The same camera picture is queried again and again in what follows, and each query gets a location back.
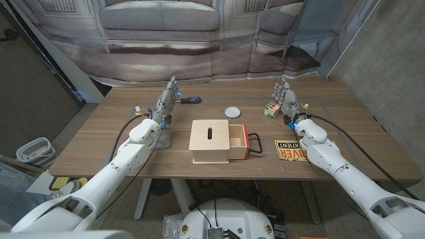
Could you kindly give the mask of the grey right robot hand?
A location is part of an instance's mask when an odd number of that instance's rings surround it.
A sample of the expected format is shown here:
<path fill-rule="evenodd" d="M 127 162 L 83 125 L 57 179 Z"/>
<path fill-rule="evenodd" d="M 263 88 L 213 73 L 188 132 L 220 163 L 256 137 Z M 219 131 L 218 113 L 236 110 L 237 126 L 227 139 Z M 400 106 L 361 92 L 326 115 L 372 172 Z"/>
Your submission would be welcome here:
<path fill-rule="evenodd" d="M 282 77 L 282 83 L 274 85 L 274 92 L 272 93 L 273 99 L 280 105 L 280 110 L 284 114 L 285 124 L 298 124 L 300 121 L 305 120 L 305 112 L 295 92 L 291 89 L 289 82 Z"/>

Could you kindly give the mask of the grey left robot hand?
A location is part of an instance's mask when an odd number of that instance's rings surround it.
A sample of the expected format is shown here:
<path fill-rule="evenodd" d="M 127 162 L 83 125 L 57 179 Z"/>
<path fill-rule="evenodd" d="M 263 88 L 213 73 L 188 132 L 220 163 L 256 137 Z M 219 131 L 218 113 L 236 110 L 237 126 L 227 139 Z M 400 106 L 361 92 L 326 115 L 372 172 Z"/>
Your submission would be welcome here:
<path fill-rule="evenodd" d="M 151 119 L 158 124 L 170 125 L 173 108 L 180 97 L 179 84 L 175 76 L 172 76 L 157 99 L 157 103 L 151 112 Z"/>

